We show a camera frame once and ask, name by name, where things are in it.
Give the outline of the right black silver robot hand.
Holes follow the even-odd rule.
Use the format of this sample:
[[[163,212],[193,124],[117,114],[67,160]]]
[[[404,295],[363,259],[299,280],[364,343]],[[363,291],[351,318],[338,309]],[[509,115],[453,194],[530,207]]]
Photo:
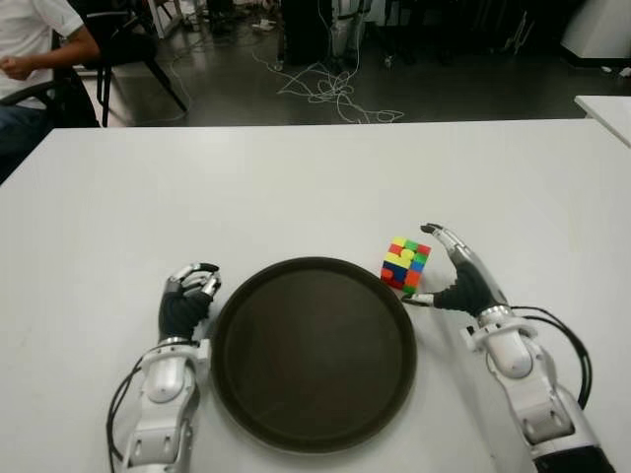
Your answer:
[[[472,317],[495,306],[509,305],[481,259],[453,231],[434,223],[423,224],[420,230],[443,245],[456,270],[456,279],[439,292],[404,295],[400,298],[404,304],[459,310]]]

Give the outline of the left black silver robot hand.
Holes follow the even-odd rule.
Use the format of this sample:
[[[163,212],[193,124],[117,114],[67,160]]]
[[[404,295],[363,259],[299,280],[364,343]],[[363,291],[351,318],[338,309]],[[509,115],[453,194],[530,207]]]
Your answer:
[[[221,286],[220,268],[207,262],[188,264],[169,276],[158,312],[159,341],[191,340]]]

